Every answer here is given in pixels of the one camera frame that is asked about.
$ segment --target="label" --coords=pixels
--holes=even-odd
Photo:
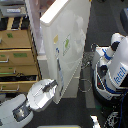
[[[120,86],[126,76],[127,70],[123,66],[119,66],[119,70],[114,74],[113,80]]]
[[[7,33],[8,38],[13,38],[12,33]]]
[[[4,86],[2,86],[2,88],[6,88],[6,86],[4,85]]]
[[[5,57],[5,55],[0,55],[0,57]]]
[[[63,56],[67,53],[67,51],[70,48],[70,40],[71,40],[71,36],[68,35],[66,40],[63,42]]]
[[[9,13],[20,13],[20,9],[7,9]]]
[[[27,53],[13,53],[15,58],[27,57]]]
[[[8,68],[8,69],[13,69],[13,68]]]

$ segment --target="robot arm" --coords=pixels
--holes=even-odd
[[[33,118],[34,111],[44,110],[52,101],[57,87],[55,80],[45,79],[35,83],[28,92],[0,105],[0,127],[22,128]]]

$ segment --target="drawer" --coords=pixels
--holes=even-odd
[[[33,81],[0,82],[0,93],[28,92],[38,77]]]
[[[31,48],[28,30],[0,31],[0,49]]]
[[[0,77],[18,75],[38,75],[36,65],[0,67]]]
[[[34,65],[31,49],[0,50],[0,66]]]

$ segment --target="white robot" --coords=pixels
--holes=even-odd
[[[52,101],[57,87],[55,80],[35,83],[28,92],[0,105],[0,128],[23,128],[33,118],[34,111],[44,110]]]
[[[94,92],[102,101],[117,103],[128,89],[128,36],[115,33],[111,46],[96,47],[92,69]]]

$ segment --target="floor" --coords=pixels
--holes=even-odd
[[[120,22],[120,12],[125,7],[128,7],[128,0],[124,0],[124,2],[106,0],[104,3],[92,0],[86,35],[85,60],[83,60],[85,64],[93,56],[91,44],[108,46],[111,44],[111,36],[115,32],[126,36]],[[81,79],[83,78],[91,81],[89,66],[81,70]],[[89,91],[83,93],[79,90],[77,98],[62,99],[58,105],[51,103],[43,112],[34,112],[34,118],[24,128],[36,128],[42,125],[79,125],[81,128],[92,128],[93,122],[90,115],[96,115],[103,128],[106,118],[101,113],[101,106],[90,89],[90,83],[80,80],[79,86]]]

